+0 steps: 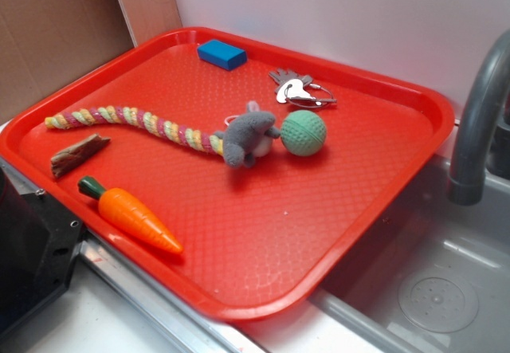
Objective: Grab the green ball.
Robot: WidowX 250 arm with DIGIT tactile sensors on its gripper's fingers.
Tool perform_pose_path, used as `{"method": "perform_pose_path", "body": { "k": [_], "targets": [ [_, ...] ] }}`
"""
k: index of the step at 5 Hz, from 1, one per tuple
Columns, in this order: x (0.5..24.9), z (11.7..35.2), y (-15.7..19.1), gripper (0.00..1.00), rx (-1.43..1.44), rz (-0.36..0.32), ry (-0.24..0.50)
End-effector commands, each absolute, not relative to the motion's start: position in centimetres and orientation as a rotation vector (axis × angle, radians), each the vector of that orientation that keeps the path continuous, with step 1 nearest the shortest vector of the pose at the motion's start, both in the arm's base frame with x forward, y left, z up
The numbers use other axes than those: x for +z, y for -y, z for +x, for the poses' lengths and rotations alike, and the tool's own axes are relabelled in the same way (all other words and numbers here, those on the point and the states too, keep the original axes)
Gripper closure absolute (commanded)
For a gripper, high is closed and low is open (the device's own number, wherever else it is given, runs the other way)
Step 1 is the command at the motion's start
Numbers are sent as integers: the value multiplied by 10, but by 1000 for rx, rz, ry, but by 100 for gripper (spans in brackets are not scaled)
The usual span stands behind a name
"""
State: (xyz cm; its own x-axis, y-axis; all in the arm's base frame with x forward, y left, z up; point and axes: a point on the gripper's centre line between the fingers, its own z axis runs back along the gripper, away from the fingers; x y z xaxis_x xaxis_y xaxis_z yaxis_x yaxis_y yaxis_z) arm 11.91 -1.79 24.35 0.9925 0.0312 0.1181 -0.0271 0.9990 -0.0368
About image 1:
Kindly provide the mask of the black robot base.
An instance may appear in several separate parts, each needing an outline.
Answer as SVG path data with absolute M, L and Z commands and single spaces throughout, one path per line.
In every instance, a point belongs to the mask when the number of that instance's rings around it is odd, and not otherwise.
M 21 194 L 1 173 L 2 338 L 68 290 L 83 234 L 51 194 Z

